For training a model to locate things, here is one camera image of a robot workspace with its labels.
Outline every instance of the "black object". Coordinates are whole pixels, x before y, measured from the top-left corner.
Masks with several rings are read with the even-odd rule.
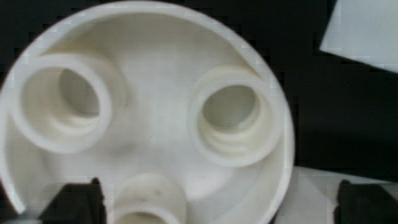
[[[28,211],[15,217],[6,224],[30,223],[40,224],[104,224],[106,213],[102,206],[102,193],[97,179],[90,184],[67,184],[49,202],[38,217],[31,217]]]
[[[396,224],[398,202],[376,184],[339,184],[335,224]]]
[[[0,184],[0,223],[15,217],[15,211]]]

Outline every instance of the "white plastic housing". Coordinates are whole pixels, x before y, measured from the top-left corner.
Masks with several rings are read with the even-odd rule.
[[[292,166],[284,93],[244,40],[193,10],[125,1],[53,25],[10,68],[0,126],[0,176],[17,212],[37,195],[53,197],[51,186],[95,177],[106,214],[124,217],[131,210],[115,205],[138,211],[134,198],[166,181],[138,178],[141,192],[125,202],[120,186],[150,173],[173,183],[159,189],[168,199],[147,202],[168,214],[147,211],[154,221],[269,221]]]

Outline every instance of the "white plastic part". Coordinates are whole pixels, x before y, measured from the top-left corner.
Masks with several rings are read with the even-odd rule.
[[[109,219],[115,224],[184,223],[184,193],[168,177],[140,174],[127,180],[115,198]]]
[[[398,1],[337,0],[319,49],[398,72]]]
[[[45,68],[65,71],[60,78],[53,69],[42,73]],[[234,81],[239,86],[205,78],[220,70],[223,80],[227,74],[239,77]],[[33,82],[45,75],[40,89]],[[218,94],[221,85],[227,88]],[[216,87],[214,94],[193,110],[195,93],[209,86]],[[221,100],[229,94],[234,101]],[[60,112],[53,113],[53,103],[37,106],[40,100],[67,105],[56,107]],[[250,124],[239,122],[244,117],[255,123],[244,127],[255,127],[257,132],[239,130],[241,141],[248,144],[255,140],[268,147],[243,150],[243,162],[223,154],[216,155],[216,161],[204,154],[213,148],[197,148],[193,113],[205,115],[214,126],[230,127],[236,122],[244,126]],[[35,116],[45,122],[49,117],[77,122],[61,120],[56,125],[44,123],[42,128]],[[292,127],[282,89],[250,45],[189,9],[157,2],[117,2],[86,9],[54,24],[10,69],[0,95],[0,125],[0,175],[19,212],[37,194],[51,198],[45,186],[86,183],[97,177],[106,212],[115,214],[120,186],[141,173],[156,173],[170,177],[182,189],[186,223],[269,221],[292,165]],[[232,138],[225,140],[237,150]]]
[[[120,109],[117,69],[92,54],[56,53],[33,59],[14,72],[22,74],[14,81],[17,128],[42,149],[77,152],[93,146]]]
[[[264,158],[282,122],[269,83],[243,67],[211,69],[193,89],[188,131],[195,148],[218,165],[241,167]]]

